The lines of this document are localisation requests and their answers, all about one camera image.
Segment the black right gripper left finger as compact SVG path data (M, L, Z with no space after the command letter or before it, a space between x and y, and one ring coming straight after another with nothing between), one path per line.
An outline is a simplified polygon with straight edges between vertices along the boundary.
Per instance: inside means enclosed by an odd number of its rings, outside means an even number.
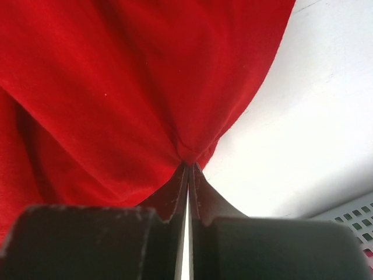
M33 205L1 248L2 279L180 279L188 168L133 208Z

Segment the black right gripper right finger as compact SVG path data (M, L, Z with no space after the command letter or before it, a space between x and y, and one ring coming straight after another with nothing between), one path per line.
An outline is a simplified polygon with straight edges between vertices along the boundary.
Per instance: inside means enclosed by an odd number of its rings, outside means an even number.
M371 279L345 226L314 219L250 218L189 168L191 279Z

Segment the white perforated plastic basket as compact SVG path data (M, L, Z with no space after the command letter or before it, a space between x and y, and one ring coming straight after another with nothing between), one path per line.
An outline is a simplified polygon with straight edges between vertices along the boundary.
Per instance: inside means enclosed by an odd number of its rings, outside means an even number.
M336 222L348 227L357 238L371 272L372 202L372 193L369 193L312 217L312 219Z

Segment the red t shirt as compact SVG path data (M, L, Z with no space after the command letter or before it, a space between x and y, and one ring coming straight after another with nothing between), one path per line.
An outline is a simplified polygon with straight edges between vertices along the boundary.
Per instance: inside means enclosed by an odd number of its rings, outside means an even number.
M2 1L1 237L31 204L132 207L205 166L293 1Z

